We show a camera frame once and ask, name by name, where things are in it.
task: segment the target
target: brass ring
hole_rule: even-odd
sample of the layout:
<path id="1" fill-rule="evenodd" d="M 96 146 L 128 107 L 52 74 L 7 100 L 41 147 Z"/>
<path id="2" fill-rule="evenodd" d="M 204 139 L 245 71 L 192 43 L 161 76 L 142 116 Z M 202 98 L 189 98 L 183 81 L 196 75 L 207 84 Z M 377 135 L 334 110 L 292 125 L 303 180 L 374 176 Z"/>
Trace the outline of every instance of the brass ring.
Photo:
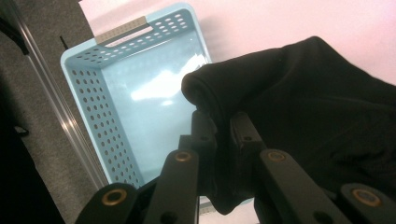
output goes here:
<path id="1" fill-rule="evenodd" d="M 378 207 L 379 205 L 381 205 L 381 199 L 379 199 L 378 196 L 376 196 L 367 189 L 353 189 L 352 195 L 355 196 L 355 198 L 359 202 L 364 203 L 366 205 L 372 207 Z"/>
<path id="2" fill-rule="evenodd" d="M 271 161 L 283 161 L 286 159 L 285 155 L 283 155 L 280 152 L 275 152 L 275 151 L 268 153 L 268 158 Z"/>
<path id="3" fill-rule="evenodd" d="M 115 199 L 115 200 L 109 199 L 109 196 L 110 196 L 110 195 L 116 194 L 116 193 L 120 195 L 119 198 L 117 198 L 117 199 Z M 102 197 L 102 203 L 103 203 L 104 205 L 107 205 L 107 206 L 114 206 L 114 205 L 117 205 L 117 204 L 119 204 L 119 203 L 122 203 L 122 202 L 126 199 L 126 195 L 127 195 L 127 192 L 126 192 L 125 189 L 113 189 L 113 190 L 107 192 L 107 193 Z"/>
<path id="4" fill-rule="evenodd" d="M 175 156 L 177 161 L 189 161 L 191 159 L 191 154 L 188 152 L 178 152 Z"/>

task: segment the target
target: basket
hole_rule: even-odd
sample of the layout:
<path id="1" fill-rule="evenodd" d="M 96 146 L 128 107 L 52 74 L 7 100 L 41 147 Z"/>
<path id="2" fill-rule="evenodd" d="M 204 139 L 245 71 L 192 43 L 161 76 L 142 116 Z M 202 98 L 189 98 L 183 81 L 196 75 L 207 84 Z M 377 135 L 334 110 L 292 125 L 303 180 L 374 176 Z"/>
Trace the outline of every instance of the basket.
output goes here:
<path id="1" fill-rule="evenodd" d="M 109 183 L 139 188 L 159 175 L 179 136 L 191 132 L 195 107 L 182 95 L 181 79 L 206 63 L 198 22 L 183 3 L 63 54 L 64 75 Z"/>

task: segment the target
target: floor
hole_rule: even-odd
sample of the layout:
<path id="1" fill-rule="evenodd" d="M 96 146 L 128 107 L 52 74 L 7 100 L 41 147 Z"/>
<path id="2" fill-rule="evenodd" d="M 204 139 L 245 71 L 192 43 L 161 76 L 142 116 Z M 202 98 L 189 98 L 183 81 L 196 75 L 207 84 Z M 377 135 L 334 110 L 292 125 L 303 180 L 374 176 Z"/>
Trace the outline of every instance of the floor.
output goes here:
<path id="1" fill-rule="evenodd" d="M 15 0 L 74 116 L 76 104 L 60 65 L 65 48 L 92 38 L 77 0 Z M 0 88 L 16 121 L 30 134 L 22 138 L 66 223 L 74 223 L 95 187 L 69 143 L 48 98 L 20 49 L 0 33 Z"/>

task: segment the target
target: basket handle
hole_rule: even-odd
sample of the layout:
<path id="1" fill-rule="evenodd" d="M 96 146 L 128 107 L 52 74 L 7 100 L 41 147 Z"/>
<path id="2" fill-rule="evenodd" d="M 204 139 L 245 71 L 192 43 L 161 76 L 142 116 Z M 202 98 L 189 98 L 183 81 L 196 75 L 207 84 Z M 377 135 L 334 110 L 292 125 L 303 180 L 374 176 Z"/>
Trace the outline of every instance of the basket handle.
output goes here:
<path id="1" fill-rule="evenodd" d="M 146 17 L 143 16 L 98 35 L 95 40 L 98 45 L 111 48 L 151 30 L 153 28 L 147 23 Z"/>

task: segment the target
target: gray carpet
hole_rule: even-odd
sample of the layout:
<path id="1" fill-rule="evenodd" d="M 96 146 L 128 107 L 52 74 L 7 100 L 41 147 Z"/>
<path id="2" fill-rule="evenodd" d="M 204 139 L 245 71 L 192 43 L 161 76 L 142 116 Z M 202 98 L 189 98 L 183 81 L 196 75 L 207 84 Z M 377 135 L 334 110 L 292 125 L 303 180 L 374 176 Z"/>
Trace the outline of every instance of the gray carpet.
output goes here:
<path id="1" fill-rule="evenodd" d="M 80 128 L 76 104 L 60 66 L 64 46 L 92 38 L 77 0 L 15 0 Z M 0 33 L 0 87 L 17 122 L 30 131 L 22 140 L 66 223 L 74 223 L 95 193 L 85 170 L 57 120 L 33 67 L 20 49 Z"/>

